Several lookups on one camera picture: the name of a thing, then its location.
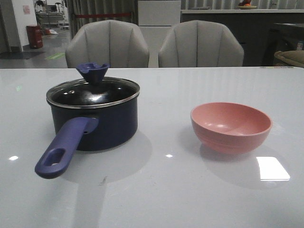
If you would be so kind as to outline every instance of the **fruit bowl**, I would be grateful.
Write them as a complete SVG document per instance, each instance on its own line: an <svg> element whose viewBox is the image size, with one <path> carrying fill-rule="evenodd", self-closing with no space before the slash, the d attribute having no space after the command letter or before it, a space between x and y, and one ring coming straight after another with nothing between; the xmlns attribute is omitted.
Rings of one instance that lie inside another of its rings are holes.
<svg viewBox="0 0 304 228"><path fill-rule="evenodd" d="M246 153L260 146L272 121L265 113L236 103L206 103L191 111L195 134L211 149L228 154Z"/></svg>

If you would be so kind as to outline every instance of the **trash can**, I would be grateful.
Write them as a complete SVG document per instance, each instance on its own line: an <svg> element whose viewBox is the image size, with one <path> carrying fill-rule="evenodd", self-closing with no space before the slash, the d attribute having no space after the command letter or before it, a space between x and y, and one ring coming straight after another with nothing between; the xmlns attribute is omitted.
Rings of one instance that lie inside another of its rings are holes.
<svg viewBox="0 0 304 228"><path fill-rule="evenodd" d="M43 47L39 25L27 25L28 41L30 48Z"/></svg>

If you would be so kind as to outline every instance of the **metal rim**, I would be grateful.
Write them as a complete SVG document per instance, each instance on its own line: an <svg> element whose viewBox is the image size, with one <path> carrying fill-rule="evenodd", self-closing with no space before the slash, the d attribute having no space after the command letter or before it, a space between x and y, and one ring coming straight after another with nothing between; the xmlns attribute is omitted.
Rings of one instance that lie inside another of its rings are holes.
<svg viewBox="0 0 304 228"><path fill-rule="evenodd" d="M54 94L58 93L59 91L62 91L64 89L66 89L68 87L77 86L77 85L80 85L80 84L88 84L88 82L86 82L84 79L77 79L77 80L63 82L59 85L56 85L56 86L50 88L47 91L47 102L51 105L55 105L57 107L62 107L62 108L95 109L95 108L104 108L104 107L119 105L119 104L125 103L127 101L130 101L130 100L136 98L139 95L140 86L134 81L131 81L131 80L128 80L128 79L122 79L122 78L115 78L115 77L104 77L103 81L112 81L112 82L116 82L116 83L128 84L130 87L133 87L135 89L136 93L134 93L132 96L129 96L129 97L127 97L125 99L122 99L122 100L109 102L109 103L104 103L104 104L93 104L93 105L67 105L67 104L61 104L61 103L58 103L58 102L54 102L52 100L52 96Z"/></svg>

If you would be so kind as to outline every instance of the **white table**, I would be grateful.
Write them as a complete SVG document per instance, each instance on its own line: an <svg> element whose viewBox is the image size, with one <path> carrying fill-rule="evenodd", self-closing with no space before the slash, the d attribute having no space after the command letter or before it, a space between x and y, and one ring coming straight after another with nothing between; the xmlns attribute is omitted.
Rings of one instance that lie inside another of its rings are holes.
<svg viewBox="0 0 304 228"><path fill-rule="evenodd" d="M304 69L109 69L107 76L141 86L137 133L117 148L76 152L61 177L45 180L34 172L55 135L45 94L80 75L0 70L0 227L303 228ZM267 113L274 125L265 142L239 156L202 146L190 111L215 101Z"/></svg>

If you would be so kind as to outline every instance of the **curtain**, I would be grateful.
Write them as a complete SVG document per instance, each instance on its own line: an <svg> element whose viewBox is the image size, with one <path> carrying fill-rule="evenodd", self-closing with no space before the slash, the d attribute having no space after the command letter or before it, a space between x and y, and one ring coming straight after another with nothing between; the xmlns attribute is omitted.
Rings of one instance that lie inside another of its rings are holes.
<svg viewBox="0 0 304 228"><path fill-rule="evenodd" d="M67 0L71 36L74 37L83 25L95 21L115 19L135 23L136 2L135 0Z"/></svg>

